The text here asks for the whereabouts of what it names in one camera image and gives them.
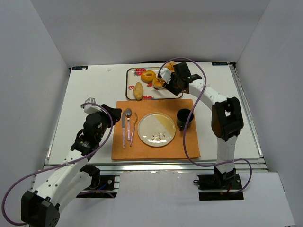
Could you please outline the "yellow ring donut front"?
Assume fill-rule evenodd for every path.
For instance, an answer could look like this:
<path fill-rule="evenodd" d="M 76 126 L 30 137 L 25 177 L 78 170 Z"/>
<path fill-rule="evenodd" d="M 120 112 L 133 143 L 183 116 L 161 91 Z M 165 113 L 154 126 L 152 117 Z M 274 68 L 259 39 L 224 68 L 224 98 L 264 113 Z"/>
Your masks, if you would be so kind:
<path fill-rule="evenodd" d="M 152 81 L 152 86 L 155 88 L 155 89 L 164 89 L 164 84 L 165 84 L 165 80 L 161 79 L 161 78 L 154 78 L 153 81 Z"/>

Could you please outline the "metal tongs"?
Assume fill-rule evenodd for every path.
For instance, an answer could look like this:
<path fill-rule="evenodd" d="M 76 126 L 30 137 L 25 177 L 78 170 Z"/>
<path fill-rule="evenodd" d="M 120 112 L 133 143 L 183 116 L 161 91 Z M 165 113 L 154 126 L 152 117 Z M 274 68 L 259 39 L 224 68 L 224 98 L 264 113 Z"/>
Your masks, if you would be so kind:
<path fill-rule="evenodd" d="M 164 86 L 154 86 L 155 89 L 158 89 L 158 90 L 167 90 L 169 91 L 170 93 L 174 94 L 175 96 L 178 96 L 179 94 L 181 93 L 187 93 L 188 94 L 188 89 L 182 89 L 182 88 L 179 88 L 177 86 L 173 86 L 173 85 L 170 85 L 170 84 L 164 84 Z"/>

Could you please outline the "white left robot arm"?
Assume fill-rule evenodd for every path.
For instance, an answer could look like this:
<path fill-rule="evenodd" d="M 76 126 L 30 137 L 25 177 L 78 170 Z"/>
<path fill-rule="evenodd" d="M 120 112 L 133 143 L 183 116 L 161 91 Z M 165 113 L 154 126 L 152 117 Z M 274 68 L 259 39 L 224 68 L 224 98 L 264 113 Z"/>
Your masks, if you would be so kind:
<path fill-rule="evenodd" d="M 56 226 L 61 212 L 74 198 L 100 184 L 100 170 L 88 162 L 99 149 L 106 130 L 120 121 L 122 110 L 93 103 L 81 107 L 87 117 L 62 166 L 21 198 L 21 220 L 32 227 Z"/>

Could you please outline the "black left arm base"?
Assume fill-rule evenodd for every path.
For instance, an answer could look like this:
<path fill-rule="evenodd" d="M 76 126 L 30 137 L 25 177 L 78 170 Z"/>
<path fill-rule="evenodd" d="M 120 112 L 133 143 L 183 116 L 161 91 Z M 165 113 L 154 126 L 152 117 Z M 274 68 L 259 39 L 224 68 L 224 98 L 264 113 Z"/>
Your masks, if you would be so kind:
<path fill-rule="evenodd" d="M 117 176 L 101 173 L 96 166 L 85 165 L 80 169 L 90 176 L 90 185 L 80 192 L 77 198 L 115 198 L 117 192 Z"/>

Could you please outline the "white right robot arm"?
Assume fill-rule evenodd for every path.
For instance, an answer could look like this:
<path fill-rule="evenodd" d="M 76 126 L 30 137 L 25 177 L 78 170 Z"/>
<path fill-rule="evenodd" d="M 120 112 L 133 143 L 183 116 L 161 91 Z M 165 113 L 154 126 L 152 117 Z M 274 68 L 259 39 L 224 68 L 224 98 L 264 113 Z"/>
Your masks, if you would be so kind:
<path fill-rule="evenodd" d="M 174 95 L 187 93 L 203 102 L 211 110 L 211 128 L 217 137 L 217 160 L 214 174 L 220 182 L 236 175 L 234 153 L 236 140 L 244 126 L 241 105 L 236 97 L 228 98 L 207 85 L 206 74 L 192 74 L 185 62 L 173 65 L 174 71 L 161 67 L 158 77 L 163 87 Z"/>

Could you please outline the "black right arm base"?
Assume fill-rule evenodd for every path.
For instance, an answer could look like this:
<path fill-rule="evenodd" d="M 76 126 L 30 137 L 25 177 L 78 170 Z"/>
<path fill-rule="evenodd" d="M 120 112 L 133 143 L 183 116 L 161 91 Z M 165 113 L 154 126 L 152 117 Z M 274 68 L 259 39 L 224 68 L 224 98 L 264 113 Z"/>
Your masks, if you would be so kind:
<path fill-rule="evenodd" d="M 198 187 L 200 201 L 237 201 L 244 200 L 239 174 L 221 183 L 216 174 L 201 174 L 193 180 Z"/>

